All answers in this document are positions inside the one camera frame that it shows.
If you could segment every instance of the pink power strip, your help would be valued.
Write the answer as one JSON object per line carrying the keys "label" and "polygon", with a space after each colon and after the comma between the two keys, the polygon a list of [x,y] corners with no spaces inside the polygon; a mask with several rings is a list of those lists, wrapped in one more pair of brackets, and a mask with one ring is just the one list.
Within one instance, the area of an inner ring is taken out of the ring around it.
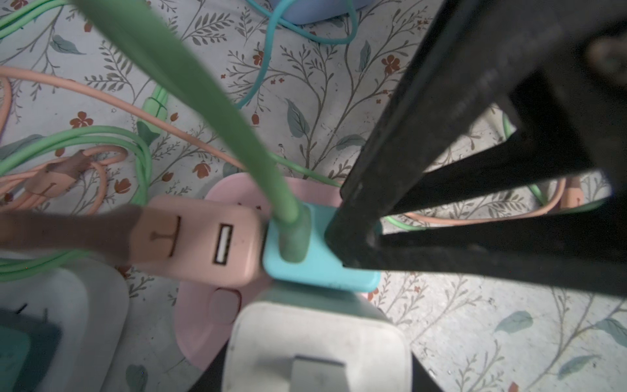
{"label": "pink power strip", "polygon": [[[296,197],[306,203],[339,207],[340,188],[286,177]],[[270,204],[246,173],[228,176],[218,182],[206,200],[241,204],[270,217]],[[174,307],[174,333],[185,358],[199,369],[206,369],[231,336],[240,310],[266,289],[272,279],[266,275],[238,289],[181,282]]]}

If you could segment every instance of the floral patterned surface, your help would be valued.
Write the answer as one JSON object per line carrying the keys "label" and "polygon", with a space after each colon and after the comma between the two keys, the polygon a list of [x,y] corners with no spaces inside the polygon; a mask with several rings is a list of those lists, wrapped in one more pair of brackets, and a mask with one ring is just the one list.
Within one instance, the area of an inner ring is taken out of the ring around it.
{"label": "floral patterned surface", "polygon": [[[4,0],[1,15],[27,3]],[[265,82],[243,115],[272,151],[331,178],[345,178],[439,3],[375,0],[359,13],[359,33],[346,46],[318,45],[280,29]],[[268,55],[262,48],[267,19],[240,0],[146,4],[234,100],[245,95]],[[350,26],[347,18],[335,18],[306,28],[338,37]],[[0,64],[78,80],[136,105],[142,105],[154,86],[73,6],[48,11],[3,39]],[[136,131],[130,115],[74,93],[20,81],[13,82],[13,92],[2,145],[92,124]],[[171,98],[167,108],[174,125],[224,147],[176,99]],[[435,166],[501,142],[499,123],[498,108],[490,108]],[[152,157],[151,195],[202,198],[223,176],[235,172],[169,136],[152,144]],[[288,169],[285,174],[298,176]],[[133,194],[137,182],[132,160],[109,167],[108,180],[103,210],[126,203]],[[587,200],[609,193],[601,176],[586,176],[583,184]],[[88,172],[66,196],[40,209],[83,213],[97,188],[96,175]],[[5,195],[5,202],[11,196]],[[427,213],[479,218],[534,207],[531,193],[521,188]],[[387,231],[396,230],[384,224]],[[174,340],[177,282],[134,268],[120,273],[128,283],[130,311],[103,390],[187,390],[201,372],[187,363]],[[414,353],[445,391],[622,391],[627,384],[624,299],[476,276],[384,273],[369,300],[406,333]]]}

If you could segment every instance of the blue cable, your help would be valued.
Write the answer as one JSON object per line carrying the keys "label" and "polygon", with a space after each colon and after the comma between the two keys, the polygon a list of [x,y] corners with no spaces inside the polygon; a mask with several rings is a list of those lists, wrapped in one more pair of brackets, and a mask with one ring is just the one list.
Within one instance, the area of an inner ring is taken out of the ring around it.
{"label": "blue cable", "polygon": [[261,63],[261,68],[259,69],[259,74],[257,74],[257,79],[255,80],[255,84],[253,84],[248,94],[246,94],[246,96],[242,98],[241,101],[235,104],[235,107],[237,109],[243,108],[248,102],[250,102],[250,100],[255,96],[257,91],[259,91],[261,84],[263,84],[263,79],[265,78],[266,72],[268,71],[268,67],[270,66],[270,57],[271,57],[272,46],[274,42],[274,32],[278,24],[314,42],[323,43],[327,45],[348,44],[353,40],[353,38],[355,38],[355,35],[357,34],[357,12],[355,11],[355,6],[353,5],[352,0],[346,0],[346,4],[349,8],[350,23],[352,25],[352,31],[350,32],[350,35],[346,38],[318,37],[316,35],[306,32],[305,30],[296,26],[295,24],[292,24],[284,20],[283,18],[281,18],[285,10],[289,8],[289,6],[291,6],[293,3],[297,2],[298,0],[281,0],[278,3],[273,13],[270,13],[267,9],[255,3],[254,0],[246,0],[246,1],[257,11],[264,14],[268,18],[270,18],[270,20],[268,21],[268,29],[266,31],[266,42],[263,47],[263,61]]}

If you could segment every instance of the charger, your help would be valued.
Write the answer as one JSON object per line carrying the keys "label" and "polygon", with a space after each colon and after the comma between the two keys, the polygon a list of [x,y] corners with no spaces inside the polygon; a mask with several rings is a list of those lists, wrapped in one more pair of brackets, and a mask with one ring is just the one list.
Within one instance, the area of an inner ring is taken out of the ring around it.
{"label": "charger", "polygon": [[171,256],[130,263],[147,273],[220,287],[261,276],[263,217],[252,208],[162,195],[148,207],[181,217]]}
{"label": "charger", "polygon": [[304,203],[311,215],[311,234],[305,259],[300,263],[284,260],[279,252],[279,232],[270,220],[263,251],[263,268],[273,278],[331,289],[371,292],[381,279],[379,271],[346,268],[329,249],[324,231],[337,208]]}

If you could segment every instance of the usb port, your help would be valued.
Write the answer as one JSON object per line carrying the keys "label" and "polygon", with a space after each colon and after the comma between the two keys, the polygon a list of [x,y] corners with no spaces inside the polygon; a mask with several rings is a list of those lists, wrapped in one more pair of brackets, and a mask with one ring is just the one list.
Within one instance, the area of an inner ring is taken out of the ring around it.
{"label": "usb port", "polygon": [[226,265],[229,257],[229,247],[231,246],[231,236],[233,235],[233,225],[220,224],[220,237],[218,238],[218,249],[214,264]]}

